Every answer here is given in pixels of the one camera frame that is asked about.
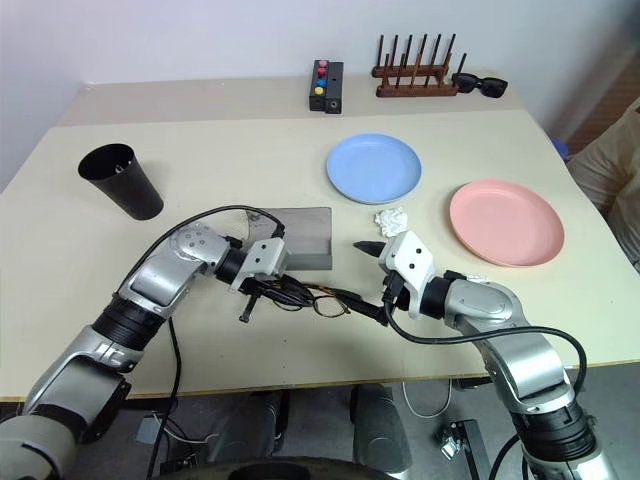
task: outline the floor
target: floor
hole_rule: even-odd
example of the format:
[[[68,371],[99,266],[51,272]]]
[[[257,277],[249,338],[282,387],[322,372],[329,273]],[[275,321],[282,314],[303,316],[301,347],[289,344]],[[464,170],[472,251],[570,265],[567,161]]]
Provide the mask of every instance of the floor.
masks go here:
[[[637,429],[640,426],[640,364],[598,367],[589,370],[581,405],[598,419],[597,431],[623,479],[640,478]],[[475,418],[480,424],[487,452],[493,460],[502,443],[513,434],[509,416],[493,387],[453,392],[451,405],[439,419],[423,420],[407,409],[399,384],[391,385],[400,416],[411,444],[413,479],[466,479],[460,475],[463,460],[447,461],[434,437],[452,420]],[[412,404],[419,412],[440,407],[446,397],[446,381],[407,385]],[[295,390],[284,446],[279,455],[306,455],[351,459],[353,427],[349,420],[349,387]],[[186,397],[173,417],[192,437],[221,428],[226,415],[242,394]],[[146,412],[122,411],[105,437],[83,446],[68,480],[142,479],[151,451],[134,436]],[[516,448],[506,458],[499,479],[520,479],[520,453]]]

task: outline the pink plate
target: pink plate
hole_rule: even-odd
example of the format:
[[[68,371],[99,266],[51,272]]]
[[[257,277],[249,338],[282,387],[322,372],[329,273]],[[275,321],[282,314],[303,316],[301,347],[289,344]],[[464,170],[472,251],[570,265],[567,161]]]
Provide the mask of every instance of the pink plate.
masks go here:
[[[451,199],[449,215],[460,241],[498,265],[540,265],[555,257],[564,243],[562,222],[551,205],[514,183],[469,183]]]

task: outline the blue plate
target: blue plate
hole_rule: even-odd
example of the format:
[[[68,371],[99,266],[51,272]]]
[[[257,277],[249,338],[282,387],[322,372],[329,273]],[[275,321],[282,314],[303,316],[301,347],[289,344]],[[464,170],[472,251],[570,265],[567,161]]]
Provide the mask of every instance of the blue plate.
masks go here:
[[[327,173],[345,197],[375,205],[394,202],[413,190],[422,165],[416,152],[397,138],[363,133],[331,150]]]

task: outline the crumpled paper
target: crumpled paper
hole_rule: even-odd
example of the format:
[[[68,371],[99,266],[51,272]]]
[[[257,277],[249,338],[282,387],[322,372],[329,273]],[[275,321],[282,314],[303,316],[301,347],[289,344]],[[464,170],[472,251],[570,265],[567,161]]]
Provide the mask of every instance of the crumpled paper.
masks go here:
[[[402,207],[390,208],[376,213],[374,221],[380,226],[382,236],[390,238],[407,231],[409,215]]]

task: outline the person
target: person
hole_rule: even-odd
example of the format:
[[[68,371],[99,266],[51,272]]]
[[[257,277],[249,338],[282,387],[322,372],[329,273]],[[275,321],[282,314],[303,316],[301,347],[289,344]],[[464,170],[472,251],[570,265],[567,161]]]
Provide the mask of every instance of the person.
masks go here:
[[[567,167],[640,273],[640,97]]]

